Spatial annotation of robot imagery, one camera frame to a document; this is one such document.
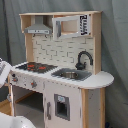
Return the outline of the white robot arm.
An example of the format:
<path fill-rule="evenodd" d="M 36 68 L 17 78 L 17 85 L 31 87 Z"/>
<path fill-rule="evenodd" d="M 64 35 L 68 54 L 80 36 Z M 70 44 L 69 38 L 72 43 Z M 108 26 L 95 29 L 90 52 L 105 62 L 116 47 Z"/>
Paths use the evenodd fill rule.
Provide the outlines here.
<path fill-rule="evenodd" d="M 0 58 L 0 88 L 6 83 L 11 65 Z M 34 124 L 24 116 L 10 116 L 0 112 L 0 128 L 36 128 Z"/>

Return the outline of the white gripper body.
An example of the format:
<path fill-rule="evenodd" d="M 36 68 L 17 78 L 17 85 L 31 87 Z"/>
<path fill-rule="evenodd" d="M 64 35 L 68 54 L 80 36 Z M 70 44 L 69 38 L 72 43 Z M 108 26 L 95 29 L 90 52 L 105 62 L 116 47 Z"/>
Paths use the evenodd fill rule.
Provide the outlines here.
<path fill-rule="evenodd" d="M 0 86 L 3 86 L 5 84 L 10 70 L 11 65 L 0 58 Z"/>

